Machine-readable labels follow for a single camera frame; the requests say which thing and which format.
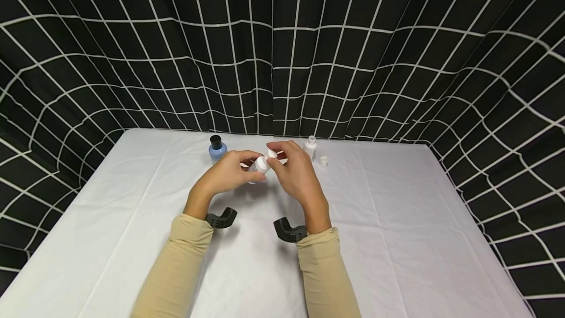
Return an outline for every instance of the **black curtain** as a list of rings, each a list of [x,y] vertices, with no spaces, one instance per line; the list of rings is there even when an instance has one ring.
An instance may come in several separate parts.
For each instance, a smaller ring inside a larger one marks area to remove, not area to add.
[[[565,311],[565,0],[0,0],[0,291],[129,128],[425,143]]]

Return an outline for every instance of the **white bottle cap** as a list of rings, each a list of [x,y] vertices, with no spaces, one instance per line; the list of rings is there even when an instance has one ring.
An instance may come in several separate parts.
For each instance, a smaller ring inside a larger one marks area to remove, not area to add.
[[[321,168],[326,167],[326,166],[328,165],[328,157],[327,157],[327,156],[322,156],[322,157],[320,157],[320,161],[318,161],[318,165],[319,165]]]
[[[269,151],[267,151],[267,153],[264,156],[265,156],[265,161],[267,161],[267,159],[276,159],[277,152],[275,150],[269,149]]]

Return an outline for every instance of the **blue bottle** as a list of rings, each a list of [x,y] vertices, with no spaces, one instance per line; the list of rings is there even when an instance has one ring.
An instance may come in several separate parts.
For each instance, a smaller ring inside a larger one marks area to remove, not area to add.
[[[228,147],[222,142],[222,138],[219,135],[212,135],[210,137],[210,143],[211,145],[208,147],[208,152],[212,159],[212,165],[214,165],[228,151]]]

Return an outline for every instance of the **left hand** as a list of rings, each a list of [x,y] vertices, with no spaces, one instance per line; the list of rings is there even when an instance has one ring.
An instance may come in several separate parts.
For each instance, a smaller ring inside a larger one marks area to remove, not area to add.
[[[259,172],[247,172],[247,166],[253,164],[262,154],[254,151],[227,151],[225,155],[194,184],[183,213],[204,220],[214,195],[230,191],[247,182],[265,180]]]

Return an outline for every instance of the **black bottle cap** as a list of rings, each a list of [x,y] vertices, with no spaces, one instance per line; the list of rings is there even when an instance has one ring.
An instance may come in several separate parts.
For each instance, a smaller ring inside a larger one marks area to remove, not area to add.
[[[222,138],[219,135],[212,135],[210,137],[210,143],[212,144],[213,150],[222,148]]]

